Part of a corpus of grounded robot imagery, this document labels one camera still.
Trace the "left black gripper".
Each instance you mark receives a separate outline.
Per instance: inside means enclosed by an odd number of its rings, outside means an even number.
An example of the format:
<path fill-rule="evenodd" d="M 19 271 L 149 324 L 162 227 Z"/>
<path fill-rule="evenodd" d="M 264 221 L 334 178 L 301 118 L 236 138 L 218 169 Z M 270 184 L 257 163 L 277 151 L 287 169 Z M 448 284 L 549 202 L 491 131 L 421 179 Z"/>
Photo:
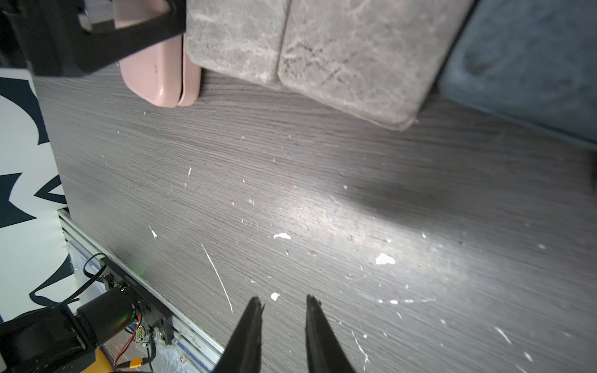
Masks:
<path fill-rule="evenodd" d="M 36 76 L 82 77 L 177 37 L 186 30 L 185 1 L 124 28 L 91 23 L 84 1 L 2 1 L 1 66 Z"/>

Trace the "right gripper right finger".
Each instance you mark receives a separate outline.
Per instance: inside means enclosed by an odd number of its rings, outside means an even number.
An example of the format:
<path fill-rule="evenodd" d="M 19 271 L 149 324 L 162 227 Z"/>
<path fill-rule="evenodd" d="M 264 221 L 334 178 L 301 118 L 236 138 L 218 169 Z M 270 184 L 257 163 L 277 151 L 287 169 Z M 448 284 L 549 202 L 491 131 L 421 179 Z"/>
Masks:
<path fill-rule="evenodd" d="M 310 373 L 355 373 L 325 317 L 321 303 L 313 295 L 306 297 L 305 334 Z"/>

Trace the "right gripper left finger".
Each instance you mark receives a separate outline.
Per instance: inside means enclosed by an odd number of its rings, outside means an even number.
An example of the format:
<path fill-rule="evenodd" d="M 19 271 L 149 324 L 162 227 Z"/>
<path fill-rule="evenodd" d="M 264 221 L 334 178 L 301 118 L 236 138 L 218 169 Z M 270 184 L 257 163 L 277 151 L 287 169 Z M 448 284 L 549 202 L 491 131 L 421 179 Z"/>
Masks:
<path fill-rule="evenodd" d="M 248 302 L 213 373 L 260 373 L 264 306 L 258 297 Z"/>

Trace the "pink case red glasses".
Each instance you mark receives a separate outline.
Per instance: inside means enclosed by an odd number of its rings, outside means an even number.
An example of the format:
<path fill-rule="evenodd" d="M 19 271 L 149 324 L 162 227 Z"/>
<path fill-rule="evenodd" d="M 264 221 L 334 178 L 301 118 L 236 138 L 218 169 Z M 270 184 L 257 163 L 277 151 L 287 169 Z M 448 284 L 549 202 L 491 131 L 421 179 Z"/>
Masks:
<path fill-rule="evenodd" d="M 135 26 L 170 10 L 165 1 L 114 1 L 116 28 Z M 121 76 L 135 94 L 157 107 L 189 107 L 199 97 L 201 67 L 188 56 L 186 36 L 179 35 L 119 61 Z"/>

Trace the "teal case black sunglasses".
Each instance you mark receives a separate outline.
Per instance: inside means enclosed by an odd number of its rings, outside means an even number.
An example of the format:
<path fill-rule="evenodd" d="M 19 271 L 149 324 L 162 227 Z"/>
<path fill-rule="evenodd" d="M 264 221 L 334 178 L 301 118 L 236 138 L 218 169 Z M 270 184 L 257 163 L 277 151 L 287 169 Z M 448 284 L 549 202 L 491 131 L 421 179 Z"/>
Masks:
<path fill-rule="evenodd" d="M 187 2 L 186 44 L 194 64 L 279 90 L 278 62 L 290 1 Z"/>

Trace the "teal case yellow glasses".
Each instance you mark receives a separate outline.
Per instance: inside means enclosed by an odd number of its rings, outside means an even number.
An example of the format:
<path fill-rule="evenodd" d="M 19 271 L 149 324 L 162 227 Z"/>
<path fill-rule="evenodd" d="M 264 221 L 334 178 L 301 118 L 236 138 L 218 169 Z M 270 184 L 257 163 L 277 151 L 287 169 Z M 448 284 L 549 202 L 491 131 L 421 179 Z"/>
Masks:
<path fill-rule="evenodd" d="M 416 120 L 473 2 L 293 1 L 282 84 L 379 126 Z"/>

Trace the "grey case white glasses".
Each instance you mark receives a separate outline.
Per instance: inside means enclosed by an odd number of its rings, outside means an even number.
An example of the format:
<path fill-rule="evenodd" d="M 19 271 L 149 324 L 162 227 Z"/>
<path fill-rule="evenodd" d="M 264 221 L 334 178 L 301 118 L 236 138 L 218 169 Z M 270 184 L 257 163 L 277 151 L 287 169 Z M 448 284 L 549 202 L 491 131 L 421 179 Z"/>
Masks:
<path fill-rule="evenodd" d="M 596 3 L 479 1 L 438 79 L 441 94 L 596 146 Z"/>

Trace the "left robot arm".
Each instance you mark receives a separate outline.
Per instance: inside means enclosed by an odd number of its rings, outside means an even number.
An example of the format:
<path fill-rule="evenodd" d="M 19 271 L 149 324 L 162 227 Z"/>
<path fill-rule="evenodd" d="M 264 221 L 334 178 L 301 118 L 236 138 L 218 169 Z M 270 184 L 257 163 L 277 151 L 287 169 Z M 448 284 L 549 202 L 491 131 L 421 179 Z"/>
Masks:
<path fill-rule="evenodd" d="M 40 76 L 79 77 L 175 37 L 185 29 L 186 5 L 169 1 L 163 15 L 116 28 L 81 25 L 82 1 L 4 1 L 1 50 L 14 52 Z M 77 312 L 69 301 L 43 305 L 1 325 L 4 372 L 73 372 L 91 365 L 95 351 L 130 323 L 174 338 L 171 312 L 131 278 Z"/>

